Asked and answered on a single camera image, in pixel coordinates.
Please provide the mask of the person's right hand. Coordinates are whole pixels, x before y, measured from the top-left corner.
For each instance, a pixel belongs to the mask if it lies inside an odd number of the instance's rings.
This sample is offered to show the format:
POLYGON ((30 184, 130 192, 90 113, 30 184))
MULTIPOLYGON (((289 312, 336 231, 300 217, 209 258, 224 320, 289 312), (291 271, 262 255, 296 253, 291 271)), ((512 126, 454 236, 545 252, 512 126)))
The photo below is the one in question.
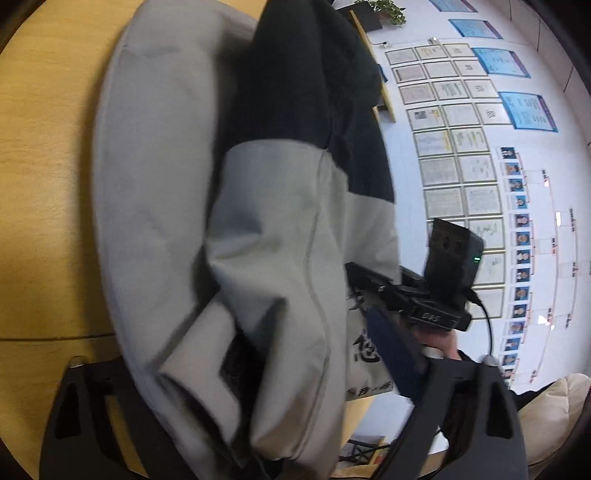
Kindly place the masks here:
POLYGON ((413 329, 413 334, 421 344, 440 350, 445 357, 452 360, 462 360, 454 330, 444 331, 428 326, 418 326, 413 329))

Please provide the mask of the right forearm black sleeve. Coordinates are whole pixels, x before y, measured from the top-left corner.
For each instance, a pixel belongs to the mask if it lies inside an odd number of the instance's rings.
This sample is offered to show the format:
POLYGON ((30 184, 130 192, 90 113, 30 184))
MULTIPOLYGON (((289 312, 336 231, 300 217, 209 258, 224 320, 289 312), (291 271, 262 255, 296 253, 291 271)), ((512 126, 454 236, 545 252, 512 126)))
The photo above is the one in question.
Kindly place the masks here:
MULTIPOLYGON (((470 361, 472 363, 475 363, 462 350, 458 350, 458 355, 459 355, 459 359, 461 359, 462 361, 470 361)), ((511 396, 515 402, 516 408, 519 411, 522 408, 524 408, 525 406, 527 406, 529 403, 531 403, 533 400, 535 400, 542 393, 544 393, 548 388, 550 388, 551 385, 552 385, 552 383, 545 385, 544 387, 542 387, 539 390, 536 390, 536 391, 528 390, 522 394, 517 394, 513 390, 510 390, 509 393, 511 394, 511 396)))

